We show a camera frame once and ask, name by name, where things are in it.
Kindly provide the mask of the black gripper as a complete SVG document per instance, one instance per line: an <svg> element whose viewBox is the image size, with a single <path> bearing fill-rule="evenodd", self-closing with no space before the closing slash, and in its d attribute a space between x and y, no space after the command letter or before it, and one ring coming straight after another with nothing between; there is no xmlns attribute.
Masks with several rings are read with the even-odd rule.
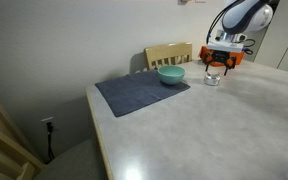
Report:
<svg viewBox="0 0 288 180"><path fill-rule="evenodd" d="M208 71L209 65L212 66L225 66L224 76L230 69L234 69L236 65L236 57L231 57L229 52L226 51L210 51L207 52L204 59L206 68L205 72Z"/></svg>

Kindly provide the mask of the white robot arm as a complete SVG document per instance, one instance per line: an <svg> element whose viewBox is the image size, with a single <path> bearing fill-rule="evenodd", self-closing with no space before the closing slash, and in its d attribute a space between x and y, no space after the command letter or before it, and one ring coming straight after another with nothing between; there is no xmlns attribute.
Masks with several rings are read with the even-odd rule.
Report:
<svg viewBox="0 0 288 180"><path fill-rule="evenodd" d="M202 62L208 68L216 63L225 67L224 74L234 69L245 53L252 51L240 40L245 32L265 28L273 18L270 0L227 0L225 7L212 21L206 36L206 53Z"/></svg>

